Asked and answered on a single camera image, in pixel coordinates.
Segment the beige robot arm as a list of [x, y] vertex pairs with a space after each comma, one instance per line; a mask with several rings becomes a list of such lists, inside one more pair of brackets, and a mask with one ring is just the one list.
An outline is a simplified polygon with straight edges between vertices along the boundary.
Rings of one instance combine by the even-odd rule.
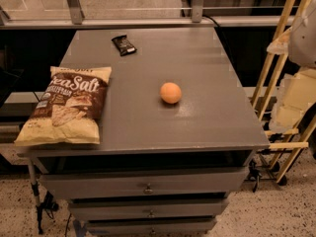
[[316, 0], [292, 24], [288, 57], [299, 66], [316, 68]]

